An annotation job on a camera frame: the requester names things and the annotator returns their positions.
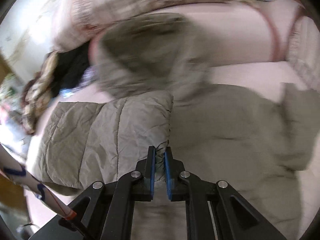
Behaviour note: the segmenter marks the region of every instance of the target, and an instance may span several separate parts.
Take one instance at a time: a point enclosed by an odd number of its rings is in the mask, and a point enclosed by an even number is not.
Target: sofa cushion
[[[280,102],[282,99],[283,82],[294,83],[301,90],[307,88],[286,61],[215,67],[211,68],[209,78],[214,84],[250,88],[274,102]]]

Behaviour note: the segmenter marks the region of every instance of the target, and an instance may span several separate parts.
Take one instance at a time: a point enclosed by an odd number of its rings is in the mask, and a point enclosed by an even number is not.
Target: blue stripe
[[[167,195],[168,195],[168,198],[171,200],[171,198],[172,198],[172,194],[171,194],[171,178],[170,178],[167,151],[164,152],[164,166],[165,166],[165,182],[167,184]]]
[[[150,178],[150,192],[153,199],[153,195],[155,192],[155,169],[156,169],[156,151],[155,148],[153,148],[152,152],[152,166],[151,166],[151,178]]]
[[[37,185],[37,188],[38,188],[38,190],[39,190],[40,193],[41,193],[41,197],[38,196],[38,199],[44,201],[44,200],[45,200],[45,194],[44,194],[44,190],[43,190],[43,189],[45,188],[45,185],[43,185],[42,183],[40,183],[40,184]]]
[[[20,177],[25,177],[27,172],[26,172],[26,169],[21,166],[22,168],[22,171],[17,171],[17,170],[14,170],[14,169],[9,169],[9,168],[3,168],[3,171],[5,174],[8,174],[8,175],[15,175],[15,176],[20,176]]]

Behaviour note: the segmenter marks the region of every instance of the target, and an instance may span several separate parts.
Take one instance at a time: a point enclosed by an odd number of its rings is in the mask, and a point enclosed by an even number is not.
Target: silver screw head
[[[103,186],[103,183],[101,181],[96,181],[95,183],[93,183],[92,187],[94,189],[99,189],[99,188],[102,188]]]
[[[224,180],[220,180],[220,181],[218,182],[218,186],[219,186],[219,187],[222,187],[222,188],[226,188],[226,187],[228,187],[228,182],[226,182],[226,181],[224,181]]]
[[[138,178],[140,177],[141,173],[139,171],[133,171],[131,172],[131,177]]]
[[[190,172],[182,171],[182,172],[180,172],[180,176],[183,178],[188,178],[188,177],[190,177]]]

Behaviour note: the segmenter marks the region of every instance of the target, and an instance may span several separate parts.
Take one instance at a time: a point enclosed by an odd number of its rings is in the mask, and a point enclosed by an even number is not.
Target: black cloth
[[[90,66],[88,59],[89,42],[68,52],[59,53],[58,65],[53,72],[52,97],[61,89],[76,87],[84,71]]]

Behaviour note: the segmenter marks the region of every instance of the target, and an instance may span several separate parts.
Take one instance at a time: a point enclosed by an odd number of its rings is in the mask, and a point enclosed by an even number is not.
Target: white wall
[[[27,82],[51,51],[51,17],[56,0],[17,0],[0,25],[0,50],[12,70]]]

